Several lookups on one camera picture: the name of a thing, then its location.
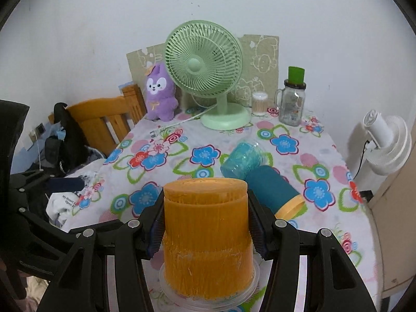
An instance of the orange container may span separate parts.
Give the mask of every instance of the orange container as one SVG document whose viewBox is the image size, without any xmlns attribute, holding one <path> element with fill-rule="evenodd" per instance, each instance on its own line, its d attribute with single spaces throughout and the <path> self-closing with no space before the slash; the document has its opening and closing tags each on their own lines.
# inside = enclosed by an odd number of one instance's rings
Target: orange container
<svg viewBox="0 0 416 312">
<path fill-rule="evenodd" d="M 186 297 L 242 292 L 253 278 L 247 183 L 231 178 L 178 180 L 164 187 L 165 278 Z"/>
</svg>

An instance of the white fan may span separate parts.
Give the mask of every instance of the white fan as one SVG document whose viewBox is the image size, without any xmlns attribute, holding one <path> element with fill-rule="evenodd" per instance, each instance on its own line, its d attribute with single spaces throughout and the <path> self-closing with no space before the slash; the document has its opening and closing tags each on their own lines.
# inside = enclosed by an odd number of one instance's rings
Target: white fan
<svg viewBox="0 0 416 312">
<path fill-rule="evenodd" d="M 374 144 L 364 154 L 370 168 L 386 176 L 400 169 L 410 155 L 412 138 L 406 122 L 399 116 L 383 118 L 372 109 L 363 119 L 363 125 Z"/>
</svg>

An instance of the stuffed bunny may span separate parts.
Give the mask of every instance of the stuffed bunny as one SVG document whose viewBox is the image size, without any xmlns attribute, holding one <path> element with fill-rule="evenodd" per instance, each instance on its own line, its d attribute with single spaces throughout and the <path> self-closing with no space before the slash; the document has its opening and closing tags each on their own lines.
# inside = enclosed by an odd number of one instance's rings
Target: stuffed bunny
<svg viewBox="0 0 416 312">
<path fill-rule="evenodd" d="M 156 63 L 146 79 L 147 119 L 161 119 L 163 122 L 173 119 L 173 111 L 178 107 L 175 89 L 165 65 Z"/>
</svg>

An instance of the black backpack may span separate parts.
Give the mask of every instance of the black backpack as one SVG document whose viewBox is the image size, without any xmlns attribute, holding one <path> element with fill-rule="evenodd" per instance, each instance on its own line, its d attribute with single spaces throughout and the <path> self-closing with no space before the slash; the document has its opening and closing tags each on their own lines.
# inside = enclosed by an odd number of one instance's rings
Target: black backpack
<svg viewBox="0 0 416 312">
<path fill-rule="evenodd" d="M 64 174 L 85 163 L 88 158 L 88 150 L 85 147 L 87 140 L 79 124 L 65 109 L 66 106 L 67 104 L 60 102 L 54 107 L 54 123 L 61 122 L 66 131 L 64 140 L 51 136 L 45 141 L 46 160 Z"/>
</svg>

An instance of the cardboard with animal drawing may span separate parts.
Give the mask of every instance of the cardboard with animal drawing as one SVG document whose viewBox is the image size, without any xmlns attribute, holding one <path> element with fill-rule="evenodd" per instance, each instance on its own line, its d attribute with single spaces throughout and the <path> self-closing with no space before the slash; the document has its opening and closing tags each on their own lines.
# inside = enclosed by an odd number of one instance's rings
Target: cardboard with animal drawing
<svg viewBox="0 0 416 312">
<path fill-rule="evenodd" d="M 279 78 L 279 37 L 244 35 L 239 40 L 243 50 L 243 73 L 236 87 L 228 93 L 228 100 L 250 106 L 251 94 L 265 91 L 269 96 L 269 103 L 272 104 Z M 146 72 L 150 66 L 163 60 L 163 52 L 164 43 L 161 43 L 127 54 L 132 79 L 140 86 L 143 94 Z M 180 88 L 176 88 L 175 96 L 181 109 L 195 105 L 192 98 Z M 209 101 L 203 102 L 203 105 L 209 104 Z"/>
</svg>

